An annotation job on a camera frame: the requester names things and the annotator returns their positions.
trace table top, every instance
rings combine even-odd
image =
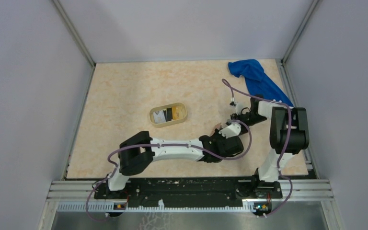
[[[228,71],[231,60],[131,62],[97,64],[71,155],[67,178],[101,178],[113,165],[107,156],[119,144],[147,130],[154,138],[186,140],[210,135],[213,127],[230,118],[230,90],[221,79],[248,92],[243,77]],[[273,59],[259,60],[265,73],[282,89]],[[235,93],[235,100],[250,107],[249,97]],[[153,127],[149,111],[158,106],[184,103],[187,120],[161,128]],[[134,177],[246,176],[265,160],[270,150],[270,122],[251,127],[252,147],[242,159],[205,163],[187,160],[153,162]],[[249,137],[242,135],[246,148]],[[282,171],[285,175],[307,175],[299,153]]]

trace beige bin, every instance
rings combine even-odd
[[[176,120],[171,120],[171,121],[167,121],[167,122],[163,122],[163,123],[158,123],[156,124],[154,121],[154,117],[153,117],[153,113],[160,111],[160,110],[164,110],[167,108],[173,108],[176,106],[181,106],[182,107],[182,111],[183,111],[183,115],[182,118],[180,119],[176,119]],[[159,107],[155,107],[152,108],[149,112],[149,117],[150,117],[150,122],[153,126],[157,127],[157,128],[161,128],[161,127],[165,127],[165,126],[170,126],[170,125],[174,125],[174,124],[178,124],[181,122],[184,122],[187,119],[187,108],[185,107],[185,105],[183,103],[173,103],[173,104],[167,104],[167,105],[163,105],[163,106],[159,106]]]

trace wooden table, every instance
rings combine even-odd
[[[97,64],[67,178],[100,178],[113,169],[107,156],[132,135],[148,130],[163,139],[193,139],[210,135],[219,122],[229,119],[230,90],[226,78],[237,89],[248,92],[243,77],[229,74],[230,60],[133,62]],[[276,62],[260,60],[266,74],[283,88]],[[235,99],[250,107],[249,98],[235,93]],[[149,120],[151,108],[182,102],[188,110],[185,122],[155,128]],[[252,147],[236,161],[220,163],[186,160],[157,161],[135,177],[199,177],[252,175],[270,150],[270,122],[251,128]],[[246,148],[248,135],[241,137]],[[307,175],[305,160],[298,154],[282,171],[287,175]]]

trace blue cloth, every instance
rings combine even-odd
[[[263,67],[255,59],[235,61],[228,63],[229,71],[235,77],[243,75],[246,86],[251,95],[261,94],[265,99],[275,99],[293,106],[290,99],[281,89],[265,74]]]

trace white wall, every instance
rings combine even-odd
[[[368,229],[368,1],[323,1],[287,68],[346,229]]]
[[[90,67],[48,0],[0,0],[0,229],[36,229]]]
[[[96,62],[282,58],[312,0],[61,0]]]

